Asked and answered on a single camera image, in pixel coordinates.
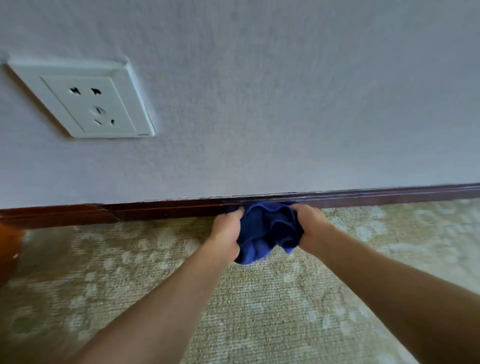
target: forearm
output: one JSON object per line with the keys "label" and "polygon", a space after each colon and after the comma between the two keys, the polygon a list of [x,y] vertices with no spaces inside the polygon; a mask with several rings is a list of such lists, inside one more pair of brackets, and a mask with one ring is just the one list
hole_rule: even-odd
{"label": "forearm", "polygon": [[206,242],[170,277],[101,330],[73,363],[178,363],[229,260]]}
{"label": "forearm", "polygon": [[480,296],[387,258],[332,225],[314,254],[421,362],[480,359]]}

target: hand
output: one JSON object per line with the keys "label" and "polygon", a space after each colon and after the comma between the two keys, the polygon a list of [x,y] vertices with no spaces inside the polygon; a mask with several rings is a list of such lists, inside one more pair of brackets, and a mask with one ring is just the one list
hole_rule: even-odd
{"label": "hand", "polygon": [[221,254],[225,254],[230,263],[240,253],[237,239],[240,234],[240,219],[243,212],[244,208],[240,207],[237,211],[218,215],[213,222],[210,237],[207,239],[209,244],[214,244]]}
{"label": "hand", "polygon": [[304,231],[299,247],[301,250],[313,254],[315,248],[322,241],[325,230],[333,225],[319,208],[301,204],[294,204],[290,208],[297,212],[299,223]]}

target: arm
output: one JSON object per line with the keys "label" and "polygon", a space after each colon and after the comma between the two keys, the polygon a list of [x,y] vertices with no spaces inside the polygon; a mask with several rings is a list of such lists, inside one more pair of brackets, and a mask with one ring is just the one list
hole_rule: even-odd
{"label": "arm", "polygon": [[480,296],[377,253],[317,208],[292,208],[305,231],[300,248],[350,287],[419,362],[480,362]]}
{"label": "arm", "polygon": [[219,215],[170,277],[100,330],[72,364],[179,363],[220,276],[238,256],[243,210]]}

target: electrical outlet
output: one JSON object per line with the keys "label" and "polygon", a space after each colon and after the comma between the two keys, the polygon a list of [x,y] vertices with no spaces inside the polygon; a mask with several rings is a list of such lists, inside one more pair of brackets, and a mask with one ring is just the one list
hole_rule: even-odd
{"label": "electrical outlet", "polygon": [[76,138],[154,136],[132,69],[116,62],[9,62]]}

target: carpet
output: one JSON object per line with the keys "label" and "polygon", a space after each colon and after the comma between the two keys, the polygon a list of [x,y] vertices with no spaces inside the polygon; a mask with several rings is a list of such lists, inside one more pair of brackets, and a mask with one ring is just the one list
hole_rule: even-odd
{"label": "carpet", "polygon": [[[326,209],[381,253],[480,292],[480,199]],[[192,254],[212,218],[28,231],[0,289],[2,363],[64,359]],[[276,248],[222,277],[182,363],[416,363],[333,273]]]}

